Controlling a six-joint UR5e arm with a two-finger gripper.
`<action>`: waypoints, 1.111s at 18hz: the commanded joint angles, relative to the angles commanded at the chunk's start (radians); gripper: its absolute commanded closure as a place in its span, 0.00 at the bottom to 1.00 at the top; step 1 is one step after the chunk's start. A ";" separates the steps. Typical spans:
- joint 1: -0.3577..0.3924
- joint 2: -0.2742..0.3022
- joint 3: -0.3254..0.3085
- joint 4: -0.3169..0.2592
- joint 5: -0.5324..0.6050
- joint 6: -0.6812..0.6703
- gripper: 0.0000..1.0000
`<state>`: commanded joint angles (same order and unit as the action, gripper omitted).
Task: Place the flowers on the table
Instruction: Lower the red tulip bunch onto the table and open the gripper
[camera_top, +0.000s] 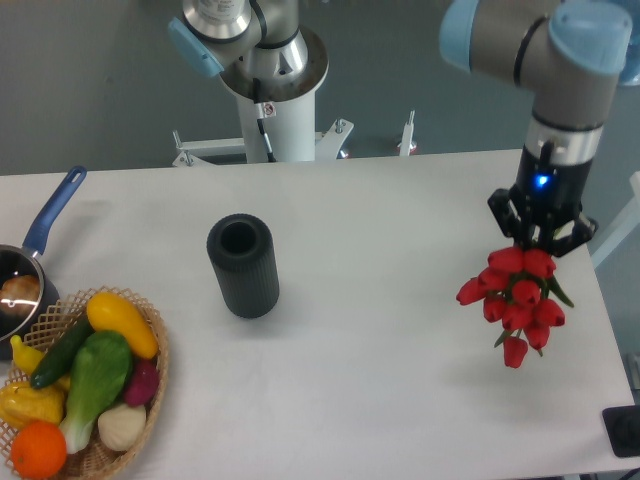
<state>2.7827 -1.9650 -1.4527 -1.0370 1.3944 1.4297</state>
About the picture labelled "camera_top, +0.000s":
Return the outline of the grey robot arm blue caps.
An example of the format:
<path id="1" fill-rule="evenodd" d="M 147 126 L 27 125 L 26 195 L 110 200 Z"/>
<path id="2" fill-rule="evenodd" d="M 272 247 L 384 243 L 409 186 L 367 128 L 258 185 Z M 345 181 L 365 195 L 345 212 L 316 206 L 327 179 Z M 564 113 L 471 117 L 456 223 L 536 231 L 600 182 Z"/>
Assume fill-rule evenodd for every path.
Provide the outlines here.
<path id="1" fill-rule="evenodd" d="M 534 95 L 515 182 L 488 199 L 524 250 L 561 257 L 597 231 L 582 195 L 631 33 L 630 14 L 605 1 L 454 1 L 444 14 L 446 62 Z"/>

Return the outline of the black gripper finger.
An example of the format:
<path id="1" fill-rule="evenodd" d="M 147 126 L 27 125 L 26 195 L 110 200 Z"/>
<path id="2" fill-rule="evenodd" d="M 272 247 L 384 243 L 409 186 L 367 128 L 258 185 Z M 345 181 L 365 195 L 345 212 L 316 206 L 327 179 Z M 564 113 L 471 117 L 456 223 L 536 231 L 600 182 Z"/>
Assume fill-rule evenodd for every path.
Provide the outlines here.
<path id="1" fill-rule="evenodd" d="M 511 192 L 499 188 L 487 200 L 487 204 L 506 238 L 511 238 L 515 246 L 528 249 L 531 246 L 531 222 L 527 211 L 523 215 L 516 209 Z"/>
<path id="2" fill-rule="evenodd" d="M 553 257 L 563 257 L 588 243 L 598 230 L 598 222 L 588 216 L 579 215 L 573 220 L 571 231 L 551 240 L 547 252 Z"/>

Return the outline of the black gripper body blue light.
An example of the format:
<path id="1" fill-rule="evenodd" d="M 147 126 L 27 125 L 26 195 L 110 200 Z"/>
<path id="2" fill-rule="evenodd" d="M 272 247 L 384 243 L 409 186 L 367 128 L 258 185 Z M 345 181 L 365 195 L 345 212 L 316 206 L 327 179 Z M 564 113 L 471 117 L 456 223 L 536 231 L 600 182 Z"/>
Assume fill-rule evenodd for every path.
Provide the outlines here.
<path id="1" fill-rule="evenodd" d="M 582 212 L 582 194 L 593 161 L 558 164 L 554 144 L 547 141 L 534 154 L 522 150 L 511 199 L 521 215 L 530 215 L 531 240 L 538 231 L 540 241 L 551 241 L 557 230 Z"/>

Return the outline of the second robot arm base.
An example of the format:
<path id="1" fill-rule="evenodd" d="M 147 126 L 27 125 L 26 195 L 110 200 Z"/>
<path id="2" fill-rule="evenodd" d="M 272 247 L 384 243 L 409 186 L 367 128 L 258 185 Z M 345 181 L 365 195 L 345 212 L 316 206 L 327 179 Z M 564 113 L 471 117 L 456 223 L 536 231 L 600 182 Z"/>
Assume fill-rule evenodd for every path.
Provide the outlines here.
<path id="1" fill-rule="evenodd" d="M 326 47 L 300 23 L 297 1 L 184 1 L 168 34 L 192 69 L 254 103 L 313 93 L 328 72 Z"/>

